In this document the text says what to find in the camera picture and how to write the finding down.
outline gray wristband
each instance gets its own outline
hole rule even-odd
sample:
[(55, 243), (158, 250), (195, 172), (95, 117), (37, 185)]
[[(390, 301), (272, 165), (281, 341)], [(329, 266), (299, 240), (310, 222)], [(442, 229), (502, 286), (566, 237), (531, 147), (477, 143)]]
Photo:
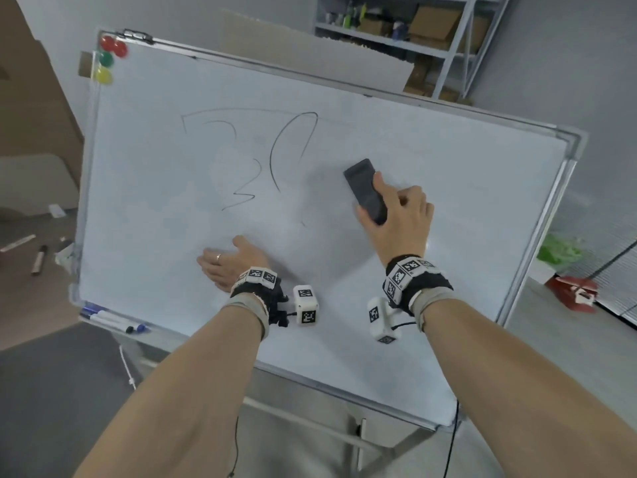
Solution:
[(267, 337), (270, 328), (269, 315), (266, 311), (266, 304), (258, 295), (240, 293), (231, 297), (223, 307), (227, 306), (241, 307), (256, 315), (261, 322), (261, 341)]
[(409, 308), (411, 309), (413, 316), (416, 319), (418, 330), (420, 332), (424, 332), (423, 327), (425, 327), (425, 317), (423, 317), (422, 313), (425, 311), (425, 309), (438, 300), (446, 300), (449, 298), (458, 300), (458, 298), (456, 297), (456, 293), (452, 289), (448, 289), (447, 287), (424, 289), (414, 296), (414, 298), (412, 299), (413, 301), (410, 302)]

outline person's left hand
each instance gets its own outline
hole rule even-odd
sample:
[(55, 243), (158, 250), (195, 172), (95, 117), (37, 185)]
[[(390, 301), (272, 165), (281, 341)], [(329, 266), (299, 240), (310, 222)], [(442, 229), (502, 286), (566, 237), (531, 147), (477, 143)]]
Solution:
[(235, 236), (233, 245), (239, 250), (238, 253), (223, 253), (207, 248), (203, 250), (203, 255), (197, 257), (201, 271), (215, 282), (215, 287), (228, 293), (239, 275), (251, 266), (270, 268), (266, 254), (245, 237)]

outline yellow magnet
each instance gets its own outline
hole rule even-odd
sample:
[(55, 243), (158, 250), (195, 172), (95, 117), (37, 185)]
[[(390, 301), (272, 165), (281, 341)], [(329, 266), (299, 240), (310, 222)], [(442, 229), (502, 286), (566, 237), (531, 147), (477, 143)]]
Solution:
[(95, 70), (94, 79), (105, 85), (111, 85), (113, 83), (111, 71), (103, 65), (100, 65), (98, 69)]

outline white wall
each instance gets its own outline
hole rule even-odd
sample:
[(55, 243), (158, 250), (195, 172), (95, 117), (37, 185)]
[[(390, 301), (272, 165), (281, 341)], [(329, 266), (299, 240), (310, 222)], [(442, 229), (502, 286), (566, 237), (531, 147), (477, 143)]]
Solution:
[[(480, 108), (589, 132), (554, 229), (585, 238), (584, 275), (637, 236), (637, 0), (512, 0), (473, 96)], [(637, 251), (602, 299), (637, 302)]]
[(222, 8), (309, 31), (315, 3), (314, 0), (17, 1), (33, 36), (44, 44), (83, 131), (89, 84), (77, 75), (78, 62), (81, 51), (95, 48), (98, 29), (134, 29), (156, 38), (216, 49)]

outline whiteboard surface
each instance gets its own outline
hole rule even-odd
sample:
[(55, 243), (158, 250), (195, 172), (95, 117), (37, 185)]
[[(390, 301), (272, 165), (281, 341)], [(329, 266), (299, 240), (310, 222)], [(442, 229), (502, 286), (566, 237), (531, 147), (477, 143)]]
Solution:
[(456, 401), (426, 337), (370, 336), (366, 304), (384, 269), (342, 172), (369, 157), (388, 182), (421, 185), (436, 205), (426, 257), (495, 320), (566, 143), (137, 44), (112, 72), (80, 297), (191, 335), (227, 299), (195, 258), (244, 234), (288, 289), (309, 283), (320, 301), (315, 327), (271, 326), (260, 362), (450, 425)]

